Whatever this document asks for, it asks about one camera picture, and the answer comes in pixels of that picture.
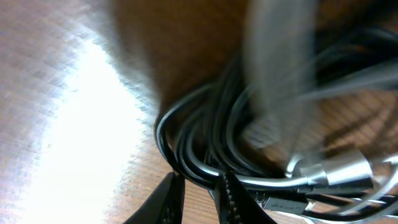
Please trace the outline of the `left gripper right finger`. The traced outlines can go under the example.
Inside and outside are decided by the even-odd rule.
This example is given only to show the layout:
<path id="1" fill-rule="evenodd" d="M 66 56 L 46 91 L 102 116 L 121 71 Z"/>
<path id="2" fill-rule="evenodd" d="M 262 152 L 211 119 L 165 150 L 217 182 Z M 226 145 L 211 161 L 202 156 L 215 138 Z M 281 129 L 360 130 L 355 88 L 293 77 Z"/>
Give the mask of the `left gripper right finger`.
<path id="1" fill-rule="evenodd" d="M 218 176 L 215 205 L 220 224 L 276 224 L 230 171 Z"/>

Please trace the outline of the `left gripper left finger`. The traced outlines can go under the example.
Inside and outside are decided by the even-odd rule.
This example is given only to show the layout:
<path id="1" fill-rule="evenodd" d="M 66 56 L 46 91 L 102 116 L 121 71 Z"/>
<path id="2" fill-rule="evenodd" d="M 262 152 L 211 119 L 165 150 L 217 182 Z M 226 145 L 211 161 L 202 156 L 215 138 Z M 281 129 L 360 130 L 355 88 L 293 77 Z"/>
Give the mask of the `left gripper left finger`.
<path id="1" fill-rule="evenodd" d="M 169 172 L 123 224 L 181 224 L 184 199 L 185 179 Z"/>

